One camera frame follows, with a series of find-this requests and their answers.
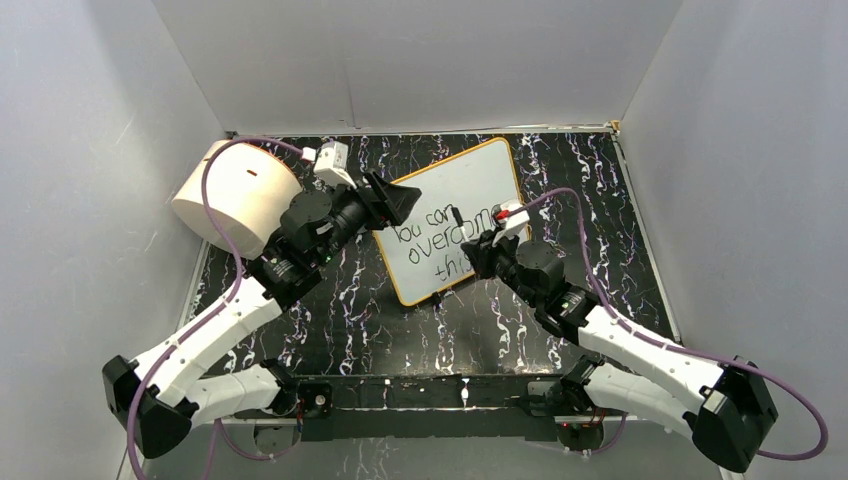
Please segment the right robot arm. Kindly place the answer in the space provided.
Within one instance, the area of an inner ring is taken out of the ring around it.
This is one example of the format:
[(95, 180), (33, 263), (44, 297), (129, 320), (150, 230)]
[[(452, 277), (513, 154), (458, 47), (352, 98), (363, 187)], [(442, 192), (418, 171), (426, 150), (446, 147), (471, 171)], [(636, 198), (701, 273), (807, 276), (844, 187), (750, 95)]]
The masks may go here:
[(628, 412), (689, 438), (725, 470), (748, 470), (778, 418), (755, 363), (696, 358), (627, 322), (597, 294), (569, 282), (546, 242), (486, 231), (461, 249), (478, 277), (508, 286), (548, 333), (602, 355), (600, 362), (581, 360), (563, 380), (571, 411)]

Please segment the black marker cap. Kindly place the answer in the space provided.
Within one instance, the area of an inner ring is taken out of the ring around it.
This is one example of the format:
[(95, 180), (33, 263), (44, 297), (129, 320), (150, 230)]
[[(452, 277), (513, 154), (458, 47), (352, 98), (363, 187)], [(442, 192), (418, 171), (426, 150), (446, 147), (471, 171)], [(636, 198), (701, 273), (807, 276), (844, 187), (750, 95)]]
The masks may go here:
[(462, 228), (464, 226), (464, 219), (463, 219), (459, 209), (457, 207), (452, 207), (451, 213), (452, 213), (452, 216), (455, 220), (456, 225), (458, 227)]

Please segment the yellow framed whiteboard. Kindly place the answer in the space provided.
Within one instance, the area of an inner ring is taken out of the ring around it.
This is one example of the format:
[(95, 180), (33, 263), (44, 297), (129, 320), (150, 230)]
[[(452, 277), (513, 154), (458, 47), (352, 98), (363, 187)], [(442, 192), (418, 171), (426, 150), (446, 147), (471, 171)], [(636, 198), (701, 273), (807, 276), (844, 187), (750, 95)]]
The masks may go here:
[(474, 224), (472, 240), (495, 227), (491, 208), (523, 201), (511, 148), (504, 138), (488, 140), (394, 182), (422, 196), (400, 226), (375, 233), (400, 303), (414, 306), (473, 275), (461, 250), (463, 240), (451, 213), (456, 206)]

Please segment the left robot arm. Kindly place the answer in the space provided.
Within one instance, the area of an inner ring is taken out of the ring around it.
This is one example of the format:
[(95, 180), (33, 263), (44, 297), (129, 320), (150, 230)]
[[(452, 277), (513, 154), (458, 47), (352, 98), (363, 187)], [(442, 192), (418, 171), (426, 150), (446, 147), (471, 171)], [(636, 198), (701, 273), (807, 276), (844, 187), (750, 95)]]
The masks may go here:
[(299, 381), (268, 359), (235, 374), (207, 371), (237, 343), (279, 318), (319, 285), (322, 269), (363, 231), (399, 226), (422, 192), (375, 171), (352, 186), (300, 191), (273, 219), (261, 254), (223, 298), (155, 348), (102, 369), (111, 413), (146, 458), (180, 444), (196, 426), (247, 410), (297, 411)]

